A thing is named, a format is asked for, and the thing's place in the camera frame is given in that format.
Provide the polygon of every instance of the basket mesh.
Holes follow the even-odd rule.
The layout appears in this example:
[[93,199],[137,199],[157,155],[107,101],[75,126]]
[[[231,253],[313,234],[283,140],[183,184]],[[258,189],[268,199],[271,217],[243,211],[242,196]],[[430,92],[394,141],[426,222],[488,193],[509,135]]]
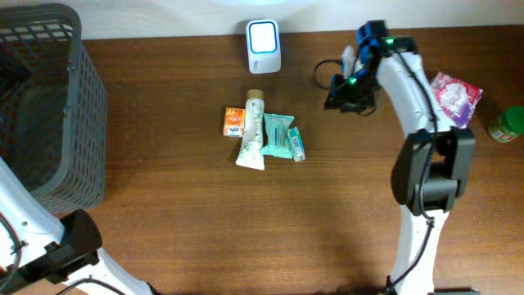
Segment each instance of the basket mesh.
[[79,28],[67,17],[0,27],[0,49],[31,72],[0,93],[0,156],[51,213],[94,207],[104,197],[106,90],[79,39],[78,65],[68,71]]

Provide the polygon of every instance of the small bottle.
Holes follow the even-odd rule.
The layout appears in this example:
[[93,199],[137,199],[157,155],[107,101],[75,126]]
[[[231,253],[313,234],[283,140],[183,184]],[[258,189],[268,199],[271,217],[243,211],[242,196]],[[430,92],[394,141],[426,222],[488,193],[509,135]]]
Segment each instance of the small bottle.
[[488,131],[491,137],[499,143],[509,143],[524,134],[524,107],[510,107],[491,122]]

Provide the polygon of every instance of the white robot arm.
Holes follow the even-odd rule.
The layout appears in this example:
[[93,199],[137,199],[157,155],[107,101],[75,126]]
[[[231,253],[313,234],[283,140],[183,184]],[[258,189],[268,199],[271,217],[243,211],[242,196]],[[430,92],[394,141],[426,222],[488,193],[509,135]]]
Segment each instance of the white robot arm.
[[[342,59],[334,61],[342,65],[344,75],[334,75],[329,88],[320,85],[329,90],[324,106],[368,116],[376,106],[374,92],[382,87],[389,95],[405,142],[391,174],[401,226],[395,267],[383,293],[426,295],[434,292],[440,232],[454,200],[464,192],[475,139],[471,130],[458,129],[440,108],[410,37],[389,37],[385,22],[375,20],[357,30],[357,39],[355,59],[346,49]],[[370,107],[373,111],[363,115]],[[433,152],[445,159],[432,162]]]
[[[23,245],[20,264],[10,279],[15,257],[14,245],[5,228],[0,227],[0,266],[7,269],[4,273],[0,271],[0,286],[5,286],[1,294],[17,292],[43,278],[54,284],[66,285],[91,279],[129,295],[156,293],[154,288],[135,279],[111,259],[102,247],[98,229],[87,213],[76,211],[71,215],[74,218],[58,220],[31,197],[2,158],[0,205],[0,213]],[[83,231],[84,225],[88,225],[87,231]],[[115,294],[99,284],[80,284],[77,288],[87,294]]]

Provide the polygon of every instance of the orange box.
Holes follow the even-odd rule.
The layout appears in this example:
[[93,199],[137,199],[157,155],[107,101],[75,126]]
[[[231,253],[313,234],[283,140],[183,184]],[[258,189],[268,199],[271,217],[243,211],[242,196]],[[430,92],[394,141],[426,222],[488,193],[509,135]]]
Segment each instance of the orange box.
[[239,137],[244,135],[244,120],[246,110],[226,107],[226,117],[224,120],[224,136]]

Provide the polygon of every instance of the tube cap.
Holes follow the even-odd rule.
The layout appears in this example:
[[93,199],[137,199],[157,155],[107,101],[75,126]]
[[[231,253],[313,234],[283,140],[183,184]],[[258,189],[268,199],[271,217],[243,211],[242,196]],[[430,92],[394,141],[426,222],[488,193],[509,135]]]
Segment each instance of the tube cap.
[[258,90],[258,89],[252,89],[247,92],[247,99],[252,98],[258,98],[260,100],[264,100],[264,92]]

